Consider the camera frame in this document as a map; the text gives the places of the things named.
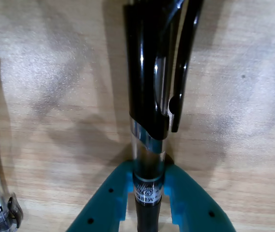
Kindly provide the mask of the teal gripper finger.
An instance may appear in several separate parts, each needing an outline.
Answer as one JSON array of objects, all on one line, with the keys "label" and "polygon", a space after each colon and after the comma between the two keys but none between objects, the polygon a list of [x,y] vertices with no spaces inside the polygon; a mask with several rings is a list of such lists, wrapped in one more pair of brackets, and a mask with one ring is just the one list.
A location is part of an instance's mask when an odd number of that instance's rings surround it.
[{"label": "teal gripper finger", "polygon": [[234,226],[216,201],[175,164],[165,170],[164,194],[169,196],[172,223],[181,232],[233,232]]},{"label": "teal gripper finger", "polygon": [[133,162],[121,163],[107,177],[67,229],[68,232],[117,232],[133,192]]}]

